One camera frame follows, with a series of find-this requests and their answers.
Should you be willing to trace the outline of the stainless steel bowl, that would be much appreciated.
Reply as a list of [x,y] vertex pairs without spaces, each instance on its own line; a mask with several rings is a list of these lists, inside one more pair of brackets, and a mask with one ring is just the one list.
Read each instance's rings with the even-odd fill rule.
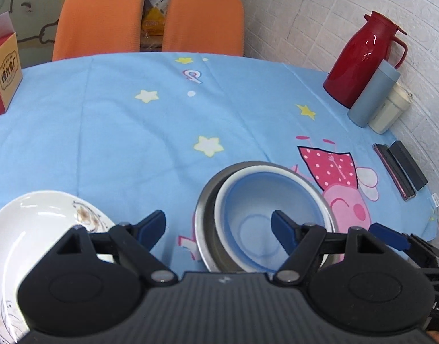
[[216,173],[203,188],[193,218],[208,270],[274,274],[288,257],[272,233],[275,210],[299,225],[338,231],[324,197],[290,169],[270,162],[239,162]]

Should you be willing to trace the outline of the white floral plate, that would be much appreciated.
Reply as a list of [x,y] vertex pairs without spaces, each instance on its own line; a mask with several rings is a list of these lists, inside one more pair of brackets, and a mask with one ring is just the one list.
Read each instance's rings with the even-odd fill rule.
[[114,222],[69,193],[24,194],[0,209],[0,343],[17,343],[28,331],[16,293],[26,274],[72,227],[106,232]]

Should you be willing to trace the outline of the black rectangular box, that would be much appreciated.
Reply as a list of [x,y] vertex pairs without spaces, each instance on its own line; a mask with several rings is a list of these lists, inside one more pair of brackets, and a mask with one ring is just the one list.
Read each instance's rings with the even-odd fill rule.
[[394,141],[388,148],[392,157],[398,162],[402,171],[413,185],[415,191],[420,191],[428,183],[428,179],[400,140]]

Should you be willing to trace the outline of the blue cartoon tablecloth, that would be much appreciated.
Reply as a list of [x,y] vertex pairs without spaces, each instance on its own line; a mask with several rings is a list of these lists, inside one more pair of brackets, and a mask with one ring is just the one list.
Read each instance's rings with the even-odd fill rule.
[[396,231],[437,236],[429,189],[403,200],[373,149],[391,144],[353,124],[324,90],[325,73],[211,54],[106,54],[23,71],[0,116],[0,209],[52,189],[115,222],[156,209],[156,253],[183,272],[202,267],[192,215],[226,166],[272,162],[316,188],[342,183],[356,213]]

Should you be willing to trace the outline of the grey blue tumbler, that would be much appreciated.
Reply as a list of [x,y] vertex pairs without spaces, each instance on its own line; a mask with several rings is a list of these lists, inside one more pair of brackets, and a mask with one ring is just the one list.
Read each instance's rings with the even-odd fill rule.
[[399,77],[399,71],[388,61],[383,60],[348,111],[348,118],[356,126],[366,127],[379,107],[383,105]]

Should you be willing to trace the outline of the cream white cup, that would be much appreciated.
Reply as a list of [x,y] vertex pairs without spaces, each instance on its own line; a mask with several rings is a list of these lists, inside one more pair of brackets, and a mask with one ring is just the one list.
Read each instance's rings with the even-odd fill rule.
[[401,84],[394,84],[383,105],[369,121],[369,127],[377,134],[386,132],[410,108],[412,97],[413,95]]

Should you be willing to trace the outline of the red thermos jug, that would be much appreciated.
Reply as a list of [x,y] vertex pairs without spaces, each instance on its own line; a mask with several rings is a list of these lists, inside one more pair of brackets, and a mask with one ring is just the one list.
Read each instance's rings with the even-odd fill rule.
[[397,32],[405,33],[398,24],[376,11],[366,14],[364,19],[366,23],[347,42],[323,83],[325,91],[348,109],[359,98],[381,62],[389,59],[392,43],[404,49],[396,69],[408,53],[407,44],[396,36]]

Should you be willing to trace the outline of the red cracker box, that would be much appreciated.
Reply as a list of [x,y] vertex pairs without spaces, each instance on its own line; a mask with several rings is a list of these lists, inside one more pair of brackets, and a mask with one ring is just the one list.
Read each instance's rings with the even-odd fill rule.
[[8,12],[0,14],[0,115],[4,114],[23,78],[17,37]]

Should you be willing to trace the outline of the left orange chair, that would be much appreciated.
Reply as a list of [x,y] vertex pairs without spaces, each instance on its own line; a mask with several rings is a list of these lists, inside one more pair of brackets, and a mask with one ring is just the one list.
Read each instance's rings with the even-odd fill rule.
[[143,0],[65,0],[52,60],[140,50]]

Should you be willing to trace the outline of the orange chair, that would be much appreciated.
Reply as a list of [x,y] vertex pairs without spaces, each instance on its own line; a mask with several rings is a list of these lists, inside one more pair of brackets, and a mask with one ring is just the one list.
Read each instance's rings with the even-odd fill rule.
[[170,0],[163,52],[244,55],[241,0]]
[[143,0],[65,0],[52,60],[140,50]]

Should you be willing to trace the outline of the right orange chair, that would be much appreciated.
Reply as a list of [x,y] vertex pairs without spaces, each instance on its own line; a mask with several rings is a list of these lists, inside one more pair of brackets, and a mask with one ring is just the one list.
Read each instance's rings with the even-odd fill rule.
[[163,52],[244,55],[241,0],[170,0]]

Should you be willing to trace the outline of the yellow snack bag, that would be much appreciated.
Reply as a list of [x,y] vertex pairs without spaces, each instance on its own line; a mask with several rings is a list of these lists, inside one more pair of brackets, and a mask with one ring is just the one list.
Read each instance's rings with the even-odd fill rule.
[[170,0],[145,0],[143,6],[142,33],[146,36],[162,36]]

